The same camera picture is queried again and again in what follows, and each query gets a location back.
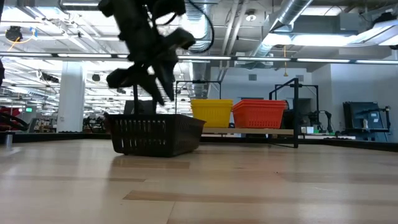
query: wooden floor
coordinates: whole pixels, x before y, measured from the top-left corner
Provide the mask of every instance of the wooden floor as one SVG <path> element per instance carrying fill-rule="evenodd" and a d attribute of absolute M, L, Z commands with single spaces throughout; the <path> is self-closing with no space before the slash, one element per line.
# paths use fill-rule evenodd
<path fill-rule="evenodd" d="M 396 224 L 398 154 L 201 146 L 173 159 L 110 141 L 0 149 L 0 223 Z"/>

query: black basket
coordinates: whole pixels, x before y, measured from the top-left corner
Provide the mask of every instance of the black basket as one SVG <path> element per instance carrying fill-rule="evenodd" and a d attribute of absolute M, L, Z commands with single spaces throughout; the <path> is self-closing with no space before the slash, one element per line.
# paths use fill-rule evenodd
<path fill-rule="evenodd" d="M 192 152 L 205 124 L 180 114 L 112 114 L 108 120 L 115 152 L 154 157 Z"/>

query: ceiling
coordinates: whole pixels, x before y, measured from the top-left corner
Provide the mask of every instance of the ceiling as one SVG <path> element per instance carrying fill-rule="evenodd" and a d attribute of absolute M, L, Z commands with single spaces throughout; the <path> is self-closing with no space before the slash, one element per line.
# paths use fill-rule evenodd
<path fill-rule="evenodd" d="M 262 41 L 262 27 L 266 15 L 276 12 L 280 8 L 281 1 L 278 0 L 252 0 L 249 1 L 247 9 L 255 9 L 256 20 L 243 20 L 238 32 L 239 39 L 235 41 L 232 53 L 249 52 L 254 50 Z M 368 10 L 377 9 L 395 3 L 395 1 L 339 1 L 315 0 L 311 3 L 302 15 L 316 16 L 335 16 L 342 11 L 357 13 L 367 7 Z M 226 23 L 228 22 L 233 1 L 220 0 L 217 4 L 211 5 L 211 20 L 215 27 L 215 43 L 210 49 L 210 55 L 220 55 L 226 33 Z M 170 19 L 170 15 L 158 19 L 161 24 Z M 200 24 L 192 24 L 183 16 L 175 19 L 169 26 L 160 27 L 163 34 L 171 33 L 174 29 L 182 26 L 192 32 L 196 38 L 203 37 L 203 28 Z M 5 32 L 10 26 L 21 26 L 23 33 L 23 44 L 12 45 L 6 39 Z M 0 52 L 50 52 L 50 53 L 82 53 L 82 54 L 128 54 L 128 50 L 123 42 L 118 40 L 119 29 L 113 17 L 106 18 L 99 11 L 61 11 L 55 7 L 38 7 L 35 12 L 27 10 L 25 7 L 15 7 L 6 4 L 0 23 Z M 275 57 L 331 57 L 340 48 L 338 47 L 303 47 L 297 45 L 286 46 L 286 51 L 282 48 L 274 47 L 271 53 Z M 57 110 L 57 98 L 59 86 L 52 84 L 53 87 L 44 87 L 47 82 L 38 78 L 38 70 L 47 72 L 54 77 L 61 79 L 62 61 L 59 60 L 35 60 L 21 58 L 3 58 L 6 69 L 5 85 L 35 85 L 32 87 L 3 88 L 3 98 L 11 97 L 15 99 L 2 100 L 2 105 L 26 105 L 37 104 L 42 107 L 43 113 L 53 113 Z M 83 61 L 86 67 L 88 78 L 86 89 L 86 112 L 103 111 L 118 113 L 123 109 L 124 101 L 132 99 L 132 90 L 126 88 L 126 94 L 117 93 L 116 90 L 109 90 L 106 87 L 106 75 L 116 68 L 127 68 L 129 62 L 102 62 L 102 61 Z M 273 68 L 278 70 L 284 63 L 275 63 Z M 310 68 L 312 65 L 307 63 L 291 63 L 289 67 Z M 178 63 L 174 69 L 176 80 L 192 80 L 192 63 Z M 101 75 L 100 82 L 91 79 L 93 74 Z M 189 100 L 192 96 L 192 86 L 180 84 L 181 94 L 179 94 L 179 107 L 181 113 L 190 113 Z M 141 98 L 148 94 L 141 91 Z M 160 113 L 173 113 L 174 103 L 167 103 L 165 108 L 159 108 Z"/>

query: orange basket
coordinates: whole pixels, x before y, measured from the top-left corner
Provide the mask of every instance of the orange basket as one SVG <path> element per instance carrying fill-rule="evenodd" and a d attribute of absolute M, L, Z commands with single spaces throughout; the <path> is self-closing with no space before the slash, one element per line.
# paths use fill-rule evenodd
<path fill-rule="evenodd" d="M 241 100 L 232 112 L 237 128 L 279 129 L 285 108 L 283 100 Z"/>

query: shelf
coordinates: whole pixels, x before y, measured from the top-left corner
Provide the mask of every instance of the shelf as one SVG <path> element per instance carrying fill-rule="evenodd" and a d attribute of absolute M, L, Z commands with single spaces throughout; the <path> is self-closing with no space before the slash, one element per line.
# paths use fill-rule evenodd
<path fill-rule="evenodd" d="M 287 134 L 293 135 L 293 129 L 254 129 L 254 128 L 203 128 L 203 133 L 229 134 Z"/>

